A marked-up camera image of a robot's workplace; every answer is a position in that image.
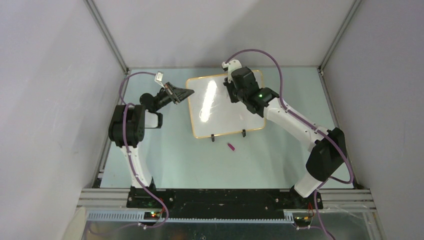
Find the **yellow framed whiteboard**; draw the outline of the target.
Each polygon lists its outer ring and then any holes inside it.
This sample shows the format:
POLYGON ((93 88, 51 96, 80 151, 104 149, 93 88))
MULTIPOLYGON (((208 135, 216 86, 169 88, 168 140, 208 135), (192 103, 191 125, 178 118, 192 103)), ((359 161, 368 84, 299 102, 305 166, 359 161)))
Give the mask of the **yellow framed whiteboard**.
POLYGON ((187 89, 188 109, 193 136, 196 139, 261 130, 266 120, 252 114, 242 102, 232 103, 224 86, 226 74, 190 78, 187 89))

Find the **magenta marker cap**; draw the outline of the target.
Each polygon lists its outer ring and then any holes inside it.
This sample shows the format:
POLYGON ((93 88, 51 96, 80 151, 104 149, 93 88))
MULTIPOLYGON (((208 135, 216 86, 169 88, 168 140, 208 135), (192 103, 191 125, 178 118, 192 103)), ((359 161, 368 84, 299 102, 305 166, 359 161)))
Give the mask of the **magenta marker cap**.
POLYGON ((227 143, 227 146, 232 150, 235 151, 235 147, 231 143, 227 143))

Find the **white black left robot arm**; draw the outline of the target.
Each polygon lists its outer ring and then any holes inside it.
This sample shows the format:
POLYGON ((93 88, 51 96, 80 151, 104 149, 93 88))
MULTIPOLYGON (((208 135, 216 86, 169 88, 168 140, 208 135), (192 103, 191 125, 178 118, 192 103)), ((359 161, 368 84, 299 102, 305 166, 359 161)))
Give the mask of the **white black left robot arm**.
POLYGON ((150 187, 154 181, 141 148, 146 130, 160 129, 163 125, 164 117, 159 110, 170 103, 177 105, 194 93, 193 89, 176 87, 167 82, 156 95, 142 94, 139 104, 115 106, 108 127, 108 137, 124 154, 132 187, 150 187))

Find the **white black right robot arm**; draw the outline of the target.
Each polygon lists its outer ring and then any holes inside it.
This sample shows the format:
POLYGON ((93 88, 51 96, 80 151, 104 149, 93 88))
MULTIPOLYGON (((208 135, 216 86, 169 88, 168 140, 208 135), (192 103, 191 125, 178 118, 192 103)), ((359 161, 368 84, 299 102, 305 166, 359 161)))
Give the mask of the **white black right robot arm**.
POLYGON ((268 87, 259 87, 256 77, 248 67, 225 66, 224 86, 232 103, 242 103, 246 109, 282 127, 309 151, 306 173, 293 186, 291 204, 304 209, 311 202, 311 194, 327 181, 347 160, 343 131, 330 130, 308 121, 268 87))

